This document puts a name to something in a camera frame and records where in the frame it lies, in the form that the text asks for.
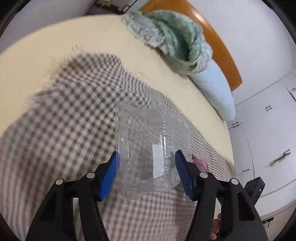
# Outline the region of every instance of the metal screw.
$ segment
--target metal screw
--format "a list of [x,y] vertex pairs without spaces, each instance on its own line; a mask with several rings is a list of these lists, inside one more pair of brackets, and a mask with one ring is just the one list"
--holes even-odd
[[208,177],[208,174],[206,172],[201,172],[200,173],[200,177],[207,178]]
[[61,185],[63,182],[64,182],[63,179],[58,179],[58,180],[56,180],[56,184],[57,184],[57,185]]
[[95,174],[93,172],[89,172],[88,174],[86,174],[86,177],[89,179],[94,178]]
[[237,185],[239,184],[239,181],[235,178],[231,179],[231,183],[234,184],[234,185]]

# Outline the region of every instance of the cream bedsheet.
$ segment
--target cream bedsheet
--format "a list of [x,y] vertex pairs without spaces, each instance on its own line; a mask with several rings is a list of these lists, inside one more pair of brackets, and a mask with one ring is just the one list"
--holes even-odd
[[49,84],[59,64],[81,51],[117,55],[126,69],[170,97],[222,156],[233,162],[226,123],[187,76],[172,71],[162,57],[126,29],[120,16],[77,18],[36,31],[0,55],[0,132]]

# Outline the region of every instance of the cabinet door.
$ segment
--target cabinet door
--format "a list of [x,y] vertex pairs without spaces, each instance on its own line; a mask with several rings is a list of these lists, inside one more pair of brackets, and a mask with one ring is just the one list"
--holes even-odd
[[280,108],[295,101],[281,82],[277,82],[235,107],[236,113],[245,121],[257,115]]
[[280,82],[287,88],[289,92],[296,88],[296,76],[291,72],[283,77]]
[[243,124],[230,128],[229,135],[237,175],[242,174],[243,171],[248,169],[253,170],[251,152]]
[[242,173],[242,186],[245,187],[246,183],[254,179],[254,170],[249,170]]
[[227,121],[226,123],[227,123],[228,129],[230,129],[230,128],[234,127],[234,126],[237,126],[237,125],[241,124],[242,119],[238,115],[236,115],[234,120]]
[[242,174],[237,175],[237,180],[240,182],[240,184],[243,186],[242,183]]
[[[266,186],[262,195],[273,192],[296,178],[296,103],[258,115],[244,122],[253,159],[255,177]],[[290,149],[279,163],[270,164]]]
[[295,208],[296,204],[263,221],[268,240],[274,240],[278,236],[292,216]]
[[265,182],[262,196],[274,192],[296,179],[296,149],[294,152],[279,161],[279,163],[256,170],[255,177],[261,177]]

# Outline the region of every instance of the white wall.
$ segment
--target white wall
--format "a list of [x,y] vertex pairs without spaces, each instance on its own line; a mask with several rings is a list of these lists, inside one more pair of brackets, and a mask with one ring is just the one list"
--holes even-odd
[[83,16],[94,0],[31,0],[9,23],[0,38],[0,53],[42,27]]
[[243,83],[233,92],[235,104],[295,67],[295,43],[281,20],[261,0],[188,1],[219,34],[241,74]]
[[[112,0],[112,4],[115,6],[118,6],[120,8],[123,8],[125,5],[131,5],[135,0]],[[146,5],[150,0],[138,0],[135,2],[135,4],[130,8],[130,10],[136,10],[142,8],[144,5]]]

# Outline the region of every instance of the checkered cloth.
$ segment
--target checkered cloth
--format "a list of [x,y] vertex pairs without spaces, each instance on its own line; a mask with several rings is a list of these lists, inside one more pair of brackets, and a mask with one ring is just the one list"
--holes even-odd
[[[81,54],[62,68],[52,86],[36,94],[32,107],[0,139],[0,212],[20,240],[56,179],[79,179],[110,158],[116,102],[129,98],[149,107],[151,90],[118,57]],[[180,113],[169,98],[159,96],[159,104]],[[193,153],[206,160],[216,178],[235,177],[233,164],[189,125]],[[195,203],[182,185],[130,202],[118,196],[117,187],[116,179],[110,196],[99,203],[110,240],[184,240]],[[83,240],[77,200],[74,209],[78,240]]]

